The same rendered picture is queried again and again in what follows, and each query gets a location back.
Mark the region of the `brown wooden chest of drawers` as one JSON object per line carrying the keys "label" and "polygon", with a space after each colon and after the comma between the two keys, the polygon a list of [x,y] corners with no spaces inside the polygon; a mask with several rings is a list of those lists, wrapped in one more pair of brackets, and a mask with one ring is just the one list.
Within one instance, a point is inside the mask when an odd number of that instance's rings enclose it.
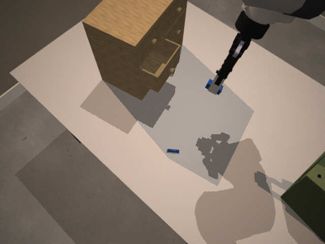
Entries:
{"label": "brown wooden chest of drawers", "polygon": [[143,100],[139,67],[148,56],[139,66],[137,45],[163,14],[165,37],[165,11],[173,1],[103,0],[82,21],[103,81]]}

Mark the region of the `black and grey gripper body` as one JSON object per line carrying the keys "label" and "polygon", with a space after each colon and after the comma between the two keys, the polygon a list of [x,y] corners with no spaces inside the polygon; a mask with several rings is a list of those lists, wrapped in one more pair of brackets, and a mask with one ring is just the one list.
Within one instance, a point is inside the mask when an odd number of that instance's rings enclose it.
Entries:
{"label": "black and grey gripper body", "polygon": [[234,49],[237,49],[240,42],[243,41],[245,43],[240,50],[240,52],[242,52],[249,39],[261,39],[270,27],[270,24],[260,24],[251,20],[243,10],[235,23],[235,27],[241,34],[234,45]]}

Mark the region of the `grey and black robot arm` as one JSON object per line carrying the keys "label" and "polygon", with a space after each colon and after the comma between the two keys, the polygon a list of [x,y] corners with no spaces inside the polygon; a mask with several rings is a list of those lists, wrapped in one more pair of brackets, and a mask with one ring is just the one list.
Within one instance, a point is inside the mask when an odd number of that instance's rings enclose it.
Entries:
{"label": "grey and black robot arm", "polygon": [[312,19],[325,11],[325,0],[242,0],[245,14],[260,24],[292,23],[295,17]]}

